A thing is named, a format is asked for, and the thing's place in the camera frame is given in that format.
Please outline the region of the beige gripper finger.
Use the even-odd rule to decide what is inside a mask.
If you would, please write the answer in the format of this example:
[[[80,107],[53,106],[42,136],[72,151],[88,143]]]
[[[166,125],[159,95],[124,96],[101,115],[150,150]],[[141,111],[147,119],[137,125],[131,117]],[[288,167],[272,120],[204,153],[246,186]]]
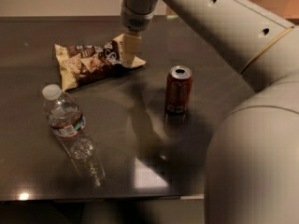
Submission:
[[[135,54],[141,43],[141,35],[139,32],[128,31],[122,37],[122,65],[124,67],[131,67],[135,59]]]

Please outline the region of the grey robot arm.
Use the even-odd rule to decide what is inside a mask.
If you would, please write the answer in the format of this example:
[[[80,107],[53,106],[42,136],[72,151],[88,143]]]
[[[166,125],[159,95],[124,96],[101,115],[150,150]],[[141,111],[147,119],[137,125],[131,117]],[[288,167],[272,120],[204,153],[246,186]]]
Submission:
[[[159,0],[122,0],[131,31]],[[163,0],[250,85],[205,165],[206,224],[299,224],[298,29],[249,0]]]

